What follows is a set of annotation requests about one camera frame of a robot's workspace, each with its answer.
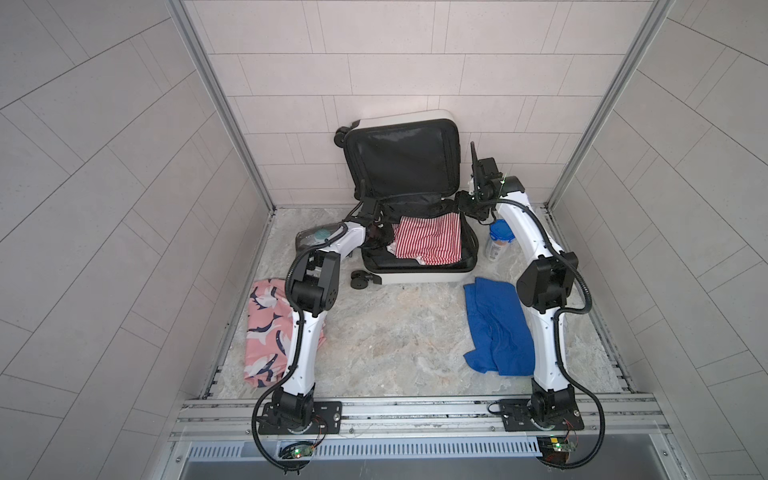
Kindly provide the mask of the red white striped garment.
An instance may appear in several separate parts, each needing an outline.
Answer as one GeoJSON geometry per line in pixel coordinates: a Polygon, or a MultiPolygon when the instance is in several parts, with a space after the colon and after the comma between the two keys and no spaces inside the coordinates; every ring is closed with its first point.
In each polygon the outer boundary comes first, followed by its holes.
{"type": "Polygon", "coordinates": [[[393,226],[394,240],[386,247],[398,259],[415,260],[424,266],[442,266],[461,257],[461,220],[458,213],[435,218],[402,217],[393,226]]]}

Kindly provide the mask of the pink whale print garment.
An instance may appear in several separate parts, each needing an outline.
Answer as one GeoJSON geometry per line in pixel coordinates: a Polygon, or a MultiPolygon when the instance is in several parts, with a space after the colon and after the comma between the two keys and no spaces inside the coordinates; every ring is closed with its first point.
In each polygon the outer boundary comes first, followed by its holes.
{"type": "MultiPolygon", "coordinates": [[[[284,288],[282,279],[258,280],[247,302],[244,379],[256,388],[282,380],[295,356],[292,337],[298,332],[299,314],[289,305],[284,288]]],[[[306,324],[297,368],[282,385],[291,395],[306,395],[315,388],[315,361],[325,340],[326,317],[325,312],[317,316],[304,314],[306,324]]]]}

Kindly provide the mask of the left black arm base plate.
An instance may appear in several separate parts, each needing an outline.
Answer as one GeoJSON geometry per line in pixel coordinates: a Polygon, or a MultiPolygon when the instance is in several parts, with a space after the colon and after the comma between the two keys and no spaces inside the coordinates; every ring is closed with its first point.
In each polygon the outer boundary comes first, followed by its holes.
{"type": "Polygon", "coordinates": [[[268,403],[256,416],[257,431],[260,435],[338,434],[342,409],[339,401],[314,402],[301,408],[268,403]]]}

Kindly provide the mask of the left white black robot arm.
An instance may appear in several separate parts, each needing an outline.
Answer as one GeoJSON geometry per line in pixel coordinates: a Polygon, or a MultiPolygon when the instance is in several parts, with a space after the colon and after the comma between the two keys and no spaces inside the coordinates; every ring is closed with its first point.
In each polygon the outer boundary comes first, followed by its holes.
{"type": "Polygon", "coordinates": [[[296,257],[285,279],[292,309],[289,363],[271,397],[277,422],[292,432],[303,432],[314,421],[315,360],[325,318],[340,291],[342,261],[364,245],[380,219],[379,201],[364,197],[343,220],[295,238],[296,257]]]}

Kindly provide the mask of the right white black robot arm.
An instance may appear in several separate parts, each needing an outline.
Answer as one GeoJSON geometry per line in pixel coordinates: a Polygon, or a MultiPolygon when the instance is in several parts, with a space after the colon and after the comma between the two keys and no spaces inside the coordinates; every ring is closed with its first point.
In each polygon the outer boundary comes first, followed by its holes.
{"type": "Polygon", "coordinates": [[[505,221],[527,266],[515,283],[478,278],[465,286],[474,345],[467,364],[479,373],[530,378],[529,399],[489,405],[506,430],[580,429],[582,387],[566,369],[561,322],[573,287],[586,286],[578,257],[551,239],[516,177],[504,176],[492,158],[474,157],[471,167],[471,191],[455,196],[461,220],[505,221]]]}

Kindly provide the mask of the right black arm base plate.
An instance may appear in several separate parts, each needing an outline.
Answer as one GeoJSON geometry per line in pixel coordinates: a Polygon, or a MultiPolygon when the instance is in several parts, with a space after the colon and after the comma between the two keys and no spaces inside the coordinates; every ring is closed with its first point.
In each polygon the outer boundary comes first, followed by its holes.
{"type": "Polygon", "coordinates": [[[577,404],[571,400],[547,403],[535,398],[501,399],[490,412],[501,418],[506,432],[565,432],[585,428],[577,404]]]}

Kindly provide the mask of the blue cloth garment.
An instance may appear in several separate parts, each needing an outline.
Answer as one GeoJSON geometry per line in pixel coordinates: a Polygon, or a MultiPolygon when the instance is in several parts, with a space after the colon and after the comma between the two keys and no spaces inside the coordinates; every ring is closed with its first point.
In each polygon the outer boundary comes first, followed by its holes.
{"type": "Polygon", "coordinates": [[[464,294],[474,345],[464,354],[467,365],[483,374],[531,377],[535,368],[534,342],[515,287],[477,277],[464,286],[464,294]]]}

